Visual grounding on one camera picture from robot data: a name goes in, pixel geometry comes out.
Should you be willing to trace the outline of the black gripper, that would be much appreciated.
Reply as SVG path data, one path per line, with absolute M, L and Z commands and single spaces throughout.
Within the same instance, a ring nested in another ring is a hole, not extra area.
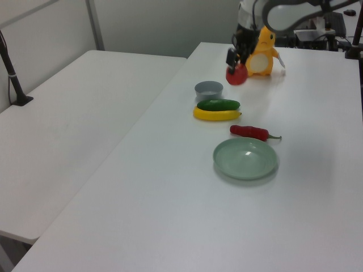
M 226 57 L 227 72 L 231 75 L 235 72 L 236 62 L 245 65 L 249 56 L 255 51 L 259 40 L 260 31 L 255 29 L 244 28 L 238 24 L 237 30 L 232 36 L 234 48 L 229 48 Z

